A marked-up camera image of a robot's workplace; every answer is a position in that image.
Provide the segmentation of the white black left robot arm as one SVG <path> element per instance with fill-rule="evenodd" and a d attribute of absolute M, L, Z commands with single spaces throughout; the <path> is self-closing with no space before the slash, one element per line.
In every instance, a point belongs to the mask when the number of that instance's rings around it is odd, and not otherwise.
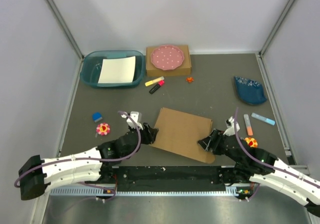
<path fill-rule="evenodd" d="M 109 182 L 114 175 L 112 167 L 132 157 L 142 144 L 153 144 L 158 131 L 143 123 L 142 127 L 132 127 L 119 138 L 81 153 L 51 159 L 32 156 L 19 169 L 14 186 L 20 190 L 21 200 L 28 201 L 61 186 Z"/>

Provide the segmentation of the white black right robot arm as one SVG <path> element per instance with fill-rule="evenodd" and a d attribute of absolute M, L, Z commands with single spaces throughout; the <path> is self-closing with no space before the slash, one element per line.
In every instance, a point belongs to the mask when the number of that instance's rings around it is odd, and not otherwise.
<path fill-rule="evenodd" d="M 231 182 L 253 182 L 274 189 L 304 206 L 309 213 L 320 216 L 320 182 L 287 165 L 274 154 L 250 147 L 245 139 L 225 135 L 213 129 L 197 142 L 202 149 L 224 155 L 235 162 Z"/>

